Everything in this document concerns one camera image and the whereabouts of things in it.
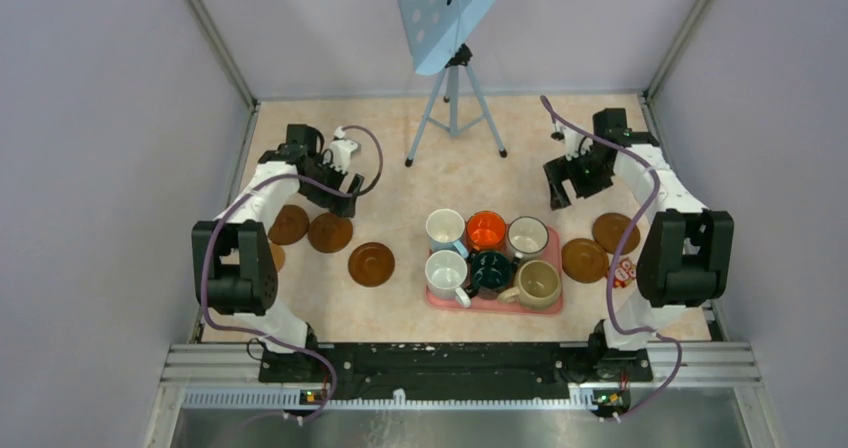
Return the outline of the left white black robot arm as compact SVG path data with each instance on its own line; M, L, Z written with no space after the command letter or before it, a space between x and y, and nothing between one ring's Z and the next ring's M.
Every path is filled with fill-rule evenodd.
M191 231L195 296L206 322L222 331L211 315L238 319L234 331L274 344L283 369L297 381L319 372L320 354L307 345L310 327L277 297L278 268L269 235L279 212L294 195L340 219L354 216L357 199L369 192L354 175L342 186L360 149L342 126L331 138L305 124L290 124L286 138L265 151L235 200L212 220Z

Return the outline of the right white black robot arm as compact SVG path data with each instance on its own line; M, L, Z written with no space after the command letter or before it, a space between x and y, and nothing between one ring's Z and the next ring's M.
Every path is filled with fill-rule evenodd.
M721 297L726 289L734 220L707 208L692 195L665 160L658 139L627 125L622 108L597 112L591 130L566 120L542 104L553 125L552 139L566 152L544 164L554 210L570 206L564 185L588 198L618 178L640 208L623 229L630 235L639 220L650 228L636 263L637 292L620 307L606 289L608 315L596 327L604 342L586 353L589 372L612 380L627 365L625 351L637 351L658 338L687 308Z

